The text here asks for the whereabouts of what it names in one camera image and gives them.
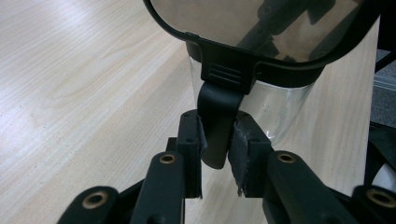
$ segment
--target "floor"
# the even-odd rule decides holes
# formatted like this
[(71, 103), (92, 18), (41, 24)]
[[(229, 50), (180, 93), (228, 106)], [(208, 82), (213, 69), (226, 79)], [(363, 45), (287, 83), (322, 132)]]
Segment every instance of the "floor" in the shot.
[[(387, 51), (378, 50), (379, 60)], [(370, 120), (396, 128), (396, 62), (375, 74), (373, 102)]]

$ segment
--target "wooden table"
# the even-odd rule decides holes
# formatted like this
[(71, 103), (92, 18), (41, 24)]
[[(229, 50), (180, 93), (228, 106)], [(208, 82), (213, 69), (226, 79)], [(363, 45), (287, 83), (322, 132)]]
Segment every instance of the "wooden table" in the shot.
[[(376, 32), (327, 66), (276, 146), (347, 194), (363, 178)], [(123, 191), (193, 108), (184, 43), (142, 1), (3, 1), (1, 222), (54, 223), (84, 189)], [(229, 165), (203, 165), (203, 190), (187, 200), (187, 223), (265, 222), (262, 200), (237, 197)]]

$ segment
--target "transparent glass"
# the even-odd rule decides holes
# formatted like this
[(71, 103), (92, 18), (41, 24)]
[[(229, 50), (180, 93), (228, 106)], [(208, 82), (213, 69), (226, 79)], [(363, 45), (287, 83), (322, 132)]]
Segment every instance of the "transparent glass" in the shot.
[[(202, 65), (190, 58), (191, 77), (195, 104), (201, 80)], [(287, 134), (314, 84), (301, 88), (280, 88), (257, 81), (250, 95), (246, 96), (240, 110), (248, 112), (260, 125), (271, 140), (272, 145), (278, 144)]]
[(364, 0), (151, 0), (172, 28), (291, 63), (338, 45)]

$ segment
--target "wood grain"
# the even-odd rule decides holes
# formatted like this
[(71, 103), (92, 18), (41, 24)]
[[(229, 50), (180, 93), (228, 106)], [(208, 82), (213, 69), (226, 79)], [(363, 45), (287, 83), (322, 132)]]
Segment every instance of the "wood grain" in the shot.
[[(362, 181), (376, 32), (326, 68), (277, 146), (346, 193)], [(54, 223), (84, 189), (128, 188), (192, 108), (184, 43), (141, 1), (2, 1), (2, 223)], [(237, 197), (228, 165), (204, 166), (203, 188), (187, 223), (265, 223), (261, 200)]]

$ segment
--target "table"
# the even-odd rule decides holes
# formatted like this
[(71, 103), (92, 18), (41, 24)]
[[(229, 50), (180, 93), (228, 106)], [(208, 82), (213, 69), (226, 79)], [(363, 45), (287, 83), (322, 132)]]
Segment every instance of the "table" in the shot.
[[(362, 183), (377, 24), (327, 66), (286, 139), (322, 181)], [(0, 3), (0, 216), (54, 223), (84, 189), (123, 191), (177, 136), (194, 108), (184, 43), (142, 1)], [(262, 200), (238, 198), (230, 167), (203, 165), (187, 223), (265, 223)]]

